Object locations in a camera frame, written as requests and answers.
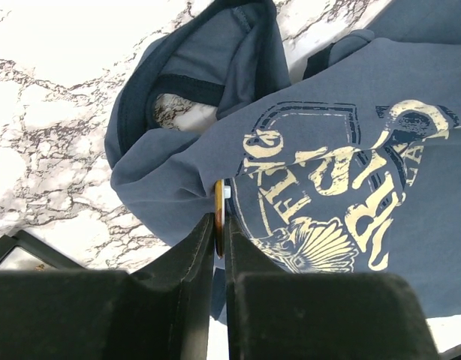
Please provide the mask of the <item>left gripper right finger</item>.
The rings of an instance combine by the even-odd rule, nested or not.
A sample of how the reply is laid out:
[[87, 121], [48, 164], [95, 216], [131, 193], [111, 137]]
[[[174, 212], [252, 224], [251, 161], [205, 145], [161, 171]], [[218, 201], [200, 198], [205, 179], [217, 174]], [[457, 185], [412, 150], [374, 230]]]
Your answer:
[[227, 333], [231, 359], [285, 359], [289, 274], [245, 237], [234, 219], [224, 228]]

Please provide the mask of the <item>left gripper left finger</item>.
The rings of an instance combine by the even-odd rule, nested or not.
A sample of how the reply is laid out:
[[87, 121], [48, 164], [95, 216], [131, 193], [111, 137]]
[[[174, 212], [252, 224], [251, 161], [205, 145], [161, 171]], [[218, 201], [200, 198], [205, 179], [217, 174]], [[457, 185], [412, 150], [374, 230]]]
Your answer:
[[150, 359], [205, 359], [214, 267], [214, 216], [131, 274], [150, 295], [145, 311]]

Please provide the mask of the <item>yellow round badge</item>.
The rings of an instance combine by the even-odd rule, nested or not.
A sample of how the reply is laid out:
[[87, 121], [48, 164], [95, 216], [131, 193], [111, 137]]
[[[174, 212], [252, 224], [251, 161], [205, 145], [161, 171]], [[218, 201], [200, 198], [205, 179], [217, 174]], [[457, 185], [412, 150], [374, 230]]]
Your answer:
[[215, 183], [215, 251], [219, 258], [224, 256], [225, 200], [231, 197], [231, 187], [221, 179]]

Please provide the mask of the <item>blue printed tank top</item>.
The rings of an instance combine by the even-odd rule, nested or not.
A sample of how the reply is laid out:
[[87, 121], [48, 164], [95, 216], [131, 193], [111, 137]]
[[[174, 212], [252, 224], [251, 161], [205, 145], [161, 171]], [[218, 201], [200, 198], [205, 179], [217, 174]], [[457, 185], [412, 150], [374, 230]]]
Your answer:
[[289, 78], [271, 1], [214, 1], [152, 43], [104, 138], [167, 245], [224, 208], [293, 273], [392, 272], [461, 315], [461, 1], [392, 1]]

